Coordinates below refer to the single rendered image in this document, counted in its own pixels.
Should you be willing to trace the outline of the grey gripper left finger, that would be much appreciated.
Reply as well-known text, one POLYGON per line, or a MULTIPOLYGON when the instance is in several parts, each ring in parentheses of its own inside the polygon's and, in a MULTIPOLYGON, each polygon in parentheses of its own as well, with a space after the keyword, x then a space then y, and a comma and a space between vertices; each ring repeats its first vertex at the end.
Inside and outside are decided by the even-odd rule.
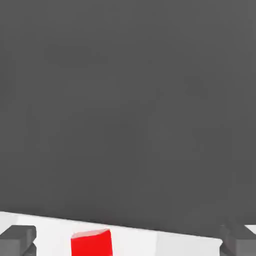
POLYGON ((37 256, 34 225, 11 225, 0 234, 0 256, 37 256))

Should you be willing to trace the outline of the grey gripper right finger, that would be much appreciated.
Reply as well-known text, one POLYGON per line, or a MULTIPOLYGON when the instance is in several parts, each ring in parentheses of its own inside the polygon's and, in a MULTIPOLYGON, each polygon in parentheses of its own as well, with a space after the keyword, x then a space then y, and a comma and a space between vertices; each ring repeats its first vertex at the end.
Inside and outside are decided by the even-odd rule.
POLYGON ((241 224, 223 224, 219 256, 256 256, 256 234, 241 224))

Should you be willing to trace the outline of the small red cube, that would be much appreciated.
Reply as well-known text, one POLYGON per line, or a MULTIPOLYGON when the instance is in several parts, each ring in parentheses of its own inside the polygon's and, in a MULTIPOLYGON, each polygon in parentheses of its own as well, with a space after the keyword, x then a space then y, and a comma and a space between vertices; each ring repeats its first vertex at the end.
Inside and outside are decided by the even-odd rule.
POLYGON ((113 256, 109 229, 74 233, 70 239, 71 256, 113 256))

